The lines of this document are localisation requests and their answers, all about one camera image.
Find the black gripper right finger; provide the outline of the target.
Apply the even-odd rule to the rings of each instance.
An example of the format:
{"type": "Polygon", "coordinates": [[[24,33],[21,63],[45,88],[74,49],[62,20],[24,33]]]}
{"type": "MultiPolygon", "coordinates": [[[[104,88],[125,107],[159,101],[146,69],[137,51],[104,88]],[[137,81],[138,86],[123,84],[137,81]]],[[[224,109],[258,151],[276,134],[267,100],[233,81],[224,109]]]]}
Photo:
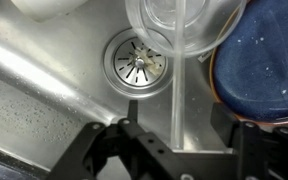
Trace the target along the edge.
{"type": "Polygon", "coordinates": [[[288,127],[266,132],[250,121],[238,120],[223,104],[214,103],[211,125],[237,157],[239,180],[288,180],[288,127]]]}

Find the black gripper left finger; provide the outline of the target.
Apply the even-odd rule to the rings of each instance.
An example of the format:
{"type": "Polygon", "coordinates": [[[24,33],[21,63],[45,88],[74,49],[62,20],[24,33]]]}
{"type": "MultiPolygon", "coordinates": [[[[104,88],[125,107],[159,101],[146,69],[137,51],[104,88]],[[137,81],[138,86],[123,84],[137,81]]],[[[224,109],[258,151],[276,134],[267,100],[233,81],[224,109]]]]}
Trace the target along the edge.
{"type": "Polygon", "coordinates": [[[117,157],[132,180],[180,180],[180,158],[138,124],[138,102],[127,116],[106,126],[86,124],[52,168],[46,180],[97,180],[108,159],[117,157]]]}

